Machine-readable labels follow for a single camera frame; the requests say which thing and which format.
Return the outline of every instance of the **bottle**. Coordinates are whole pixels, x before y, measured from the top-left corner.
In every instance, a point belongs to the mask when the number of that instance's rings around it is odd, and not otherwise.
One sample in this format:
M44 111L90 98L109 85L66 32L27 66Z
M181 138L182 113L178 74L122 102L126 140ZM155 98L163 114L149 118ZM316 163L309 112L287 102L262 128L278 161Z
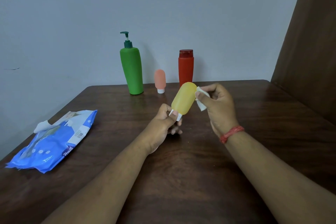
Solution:
M186 82L178 90L178 93L171 103L172 110L170 112L172 113L174 110L178 111L178 117L176 121L179 121L182 115L185 115L189 111L190 107L196 99L196 89L197 86L194 83Z
M162 69L158 69L154 73L154 82L155 82L155 88L157 88L157 92L162 94L165 93L165 87L166 87L166 74L165 71Z
M123 31L126 41L124 48L120 50L121 64L127 81L129 93L132 95L141 94L144 91L142 83L141 57L138 48L133 47L132 42L128 40L128 32Z
M178 77L180 87L185 82L193 81L194 73L194 51L193 50L180 50L178 58Z

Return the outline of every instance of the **white wet wipe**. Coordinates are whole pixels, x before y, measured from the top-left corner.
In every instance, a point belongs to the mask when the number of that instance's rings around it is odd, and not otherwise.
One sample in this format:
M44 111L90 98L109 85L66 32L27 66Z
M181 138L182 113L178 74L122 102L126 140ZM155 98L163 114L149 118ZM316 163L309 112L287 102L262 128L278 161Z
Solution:
M196 91L200 91L203 94L205 94L208 97L210 97L209 93L207 93L206 91L202 90L200 87L197 87ZM201 109L201 111L204 111L205 109L207 109L207 107L205 105L203 105L197 98L196 98L196 102L197 102L198 107Z

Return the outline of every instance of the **blue wet wipes pack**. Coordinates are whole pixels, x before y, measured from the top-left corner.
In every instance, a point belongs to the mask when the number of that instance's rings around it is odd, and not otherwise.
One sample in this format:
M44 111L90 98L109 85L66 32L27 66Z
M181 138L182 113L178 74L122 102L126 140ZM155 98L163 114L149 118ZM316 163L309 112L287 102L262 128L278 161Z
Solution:
M40 122L30 144L7 163L8 168L36 168L45 173L52 170L86 136L95 119L95 111L68 112L50 125Z

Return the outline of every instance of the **forearm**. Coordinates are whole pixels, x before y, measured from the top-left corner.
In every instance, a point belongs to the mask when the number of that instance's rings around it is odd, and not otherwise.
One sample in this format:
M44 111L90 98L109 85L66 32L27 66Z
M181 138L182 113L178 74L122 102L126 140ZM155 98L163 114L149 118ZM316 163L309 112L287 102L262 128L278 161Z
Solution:
M43 223L115 223L149 154L141 137Z
M225 144L279 223L331 223L336 196L287 165L245 132Z

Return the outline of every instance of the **red thread bracelet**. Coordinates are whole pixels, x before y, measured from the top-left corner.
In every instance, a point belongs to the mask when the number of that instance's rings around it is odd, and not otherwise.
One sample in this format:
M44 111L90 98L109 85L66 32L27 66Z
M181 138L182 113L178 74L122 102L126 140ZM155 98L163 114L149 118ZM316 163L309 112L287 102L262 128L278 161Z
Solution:
M221 136L220 141L225 144L228 140L229 136L232 136L233 134L237 132L245 131L245 129L242 126L233 127L229 130L229 132L225 133Z

